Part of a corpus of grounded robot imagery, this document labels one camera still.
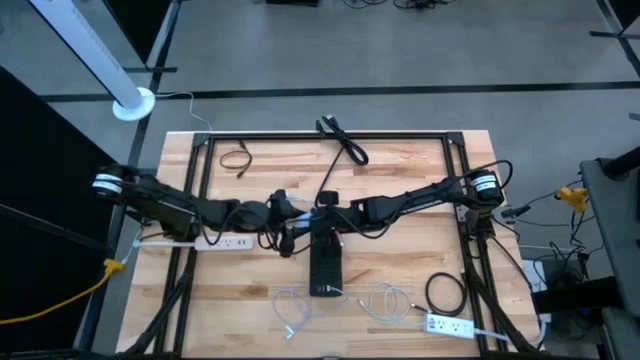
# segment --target power outlet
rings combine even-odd
[[[209,240],[214,241],[215,237],[209,235]],[[200,236],[196,238],[195,248],[197,251],[237,251],[253,249],[253,238],[247,235],[223,236],[214,246],[209,245],[207,240]]]
[[[424,315],[424,332],[473,339],[473,321],[435,314]]]

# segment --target yellow cable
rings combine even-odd
[[[57,310],[65,305],[68,305],[80,298],[82,298],[83,296],[87,296],[88,294],[91,294],[92,292],[94,292],[97,288],[99,288],[100,286],[104,285],[104,283],[107,282],[107,280],[109,280],[109,278],[111,277],[111,275],[113,275],[113,273],[120,271],[122,269],[124,269],[124,265],[122,265],[121,263],[112,260],[112,259],[106,259],[104,261],[104,266],[106,267],[106,269],[104,270],[104,277],[102,278],[102,280],[100,280],[97,284],[95,284],[94,286],[90,287],[89,289],[81,292],[80,294],[67,299],[57,305],[54,305],[46,310],[40,311],[39,313],[35,313],[33,315],[28,315],[28,316],[23,316],[23,317],[19,317],[19,318],[13,318],[13,319],[4,319],[4,320],[0,320],[0,325],[9,325],[9,324],[15,324],[15,323],[21,323],[21,322],[25,322],[25,321],[29,321],[29,320],[33,320],[36,318],[39,318],[41,316],[44,316],[54,310]]]

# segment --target wooden table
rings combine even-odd
[[[464,131],[471,168],[495,160],[486,131]],[[182,189],[193,133],[167,134],[158,179]],[[215,143],[215,159],[208,197],[264,200],[276,189],[313,199],[329,164],[339,149],[335,140],[248,141],[253,164],[241,179],[236,171],[218,165],[218,158],[238,149],[234,141]],[[432,182],[447,172],[442,145],[434,140],[366,140],[358,143],[367,151],[370,163],[361,167],[343,154],[326,189],[340,193],[340,206],[351,199],[374,195],[397,195]],[[204,151],[193,189],[199,188]],[[296,204],[302,209],[304,203]],[[157,232],[157,228],[147,230]],[[513,234],[496,226],[498,239],[520,262]],[[294,283],[308,283],[309,255],[290,259],[256,246],[242,253],[201,253],[198,256],[189,308],[184,357],[430,357],[478,355],[475,340],[425,334],[417,326],[384,326],[376,323],[357,304],[368,301],[373,287],[390,282],[410,293],[413,301],[427,307],[424,287],[427,278],[439,271],[459,277],[462,268],[460,245],[451,204],[439,205],[400,218],[381,239],[369,240],[345,235],[343,250],[344,291],[352,300],[322,319],[310,320],[305,329],[285,343],[284,324],[272,309],[272,296]],[[297,240],[299,249],[308,236]],[[170,249],[141,249],[131,284],[118,351],[128,348],[159,309],[166,279]],[[180,269],[187,250],[183,250]],[[538,325],[529,289],[498,246],[489,242],[489,255],[500,305],[526,338],[538,336]],[[460,291],[447,279],[432,285],[432,299],[441,308],[453,308]],[[382,296],[376,309],[382,313]],[[329,309],[339,298],[314,298],[314,312]],[[296,319],[290,300],[283,297],[278,308]],[[178,305],[169,321],[166,349],[171,349]],[[484,309],[486,328],[490,316]],[[460,315],[471,319],[469,304]],[[406,321],[421,322],[412,310]]]

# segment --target concrete floor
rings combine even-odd
[[[135,53],[100,0],[78,1],[83,14],[123,66]],[[0,3],[0,64],[40,95],[99,93],[104,89],[25,3]],[[266,6],[249,0],[195,0],[182,5],[161,91],[305,87],[468,85],[636,81],[595,1],[458,0],[426,12],[388,4],[352,10],[323,0],[320,8]],[[132,76],[139,86],[149,76]],[[488,129],[498,158],[515,165],[511,204],[523,204],[578,178],[578,163],[616,156],[638,145],[638,90],[441,95],[327,96],[197,100],[194,112],[215,130],[313,129],[334,114],[345,129]],[[117,161],[126,162],[135,123],[118,122],[110,103],[52,104]],[[160,101],[151,117],[140,167],[157,167],[164,134],[205,130],[189,117],[188,101]],[[527,214],[566,222],[570,211],[549,200]],[[566,246],[568,230],[519,225],[522,243]],[[119,254],[135,232],[123,230]],[[595,222],[581,239],[600,245]],[[525,258],[540,252],[524,251]],[[112,353],[132,267],[109,283],[95,350]],[[594,277],[611,270],[606,254],[589,262]],[[593,356],[558,343],[554,353]]]

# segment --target white pole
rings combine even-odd
[[[113,112],[117,118],[135,121],[151,112],[155,105],[153,93],[145,88],[136,88],[71,0],[30,2],[115,98]]]

